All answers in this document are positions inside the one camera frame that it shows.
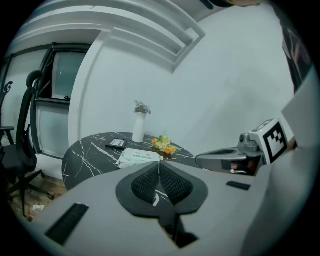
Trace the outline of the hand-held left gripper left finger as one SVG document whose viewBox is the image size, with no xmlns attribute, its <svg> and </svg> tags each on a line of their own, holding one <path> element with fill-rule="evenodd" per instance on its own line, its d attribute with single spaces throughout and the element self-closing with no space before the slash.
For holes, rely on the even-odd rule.
<svg viewBox="0 0 320 256">
<path fill-rule="evenodd" d="M 127 212 L 116 197 L 120 180 L 138 170 L 121 169 L 91 177 L 55 200 L 33 222 L 33 230 L 68 256 L 164 256 L 177 246 L 153 218 Z M 64 246 L 46 232 L 75 203 L 89 208 Z"/>
</svg>

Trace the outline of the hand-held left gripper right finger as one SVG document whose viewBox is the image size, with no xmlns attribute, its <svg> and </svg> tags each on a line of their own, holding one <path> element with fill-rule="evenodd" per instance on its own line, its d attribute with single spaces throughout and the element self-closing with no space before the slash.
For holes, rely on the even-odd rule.
<svg viewBox="0 0 320 256">
<path fill-rule="evenodd" d="M 161 162 L 159 182 L 169 200 L 160 220 L 173 225 L 165 256 L 239 256 L 249 215 L 238 207 L 254 178 Z"/>
</svg>

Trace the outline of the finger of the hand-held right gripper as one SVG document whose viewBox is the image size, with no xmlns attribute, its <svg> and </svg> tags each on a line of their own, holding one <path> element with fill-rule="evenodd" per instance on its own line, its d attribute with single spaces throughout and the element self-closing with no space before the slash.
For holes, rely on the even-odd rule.
<svg viewBox="0 0 320 256">
<path fill-rule="evenodd" d="M 196 164 L 213 172 L 230 173 L 238 162 L 245 161 L 247 155 L 239 148 L 223 148 L 201 153 L 195 157 Z"/>
</svg>

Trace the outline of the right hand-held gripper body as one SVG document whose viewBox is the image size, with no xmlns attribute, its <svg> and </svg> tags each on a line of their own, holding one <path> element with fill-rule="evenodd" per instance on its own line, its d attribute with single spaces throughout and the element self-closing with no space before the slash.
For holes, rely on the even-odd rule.
<svg viewBox="0 0 320 256">
<path fill-rule="evenodd" d="M 264 165 L 270 165 L 289 150 L 284 126 L 279 118 L 268 119 L 239 136 L 239 150 L 245 159 L 236 161 L 236 172 L 255 176 Z"/>
</svg>

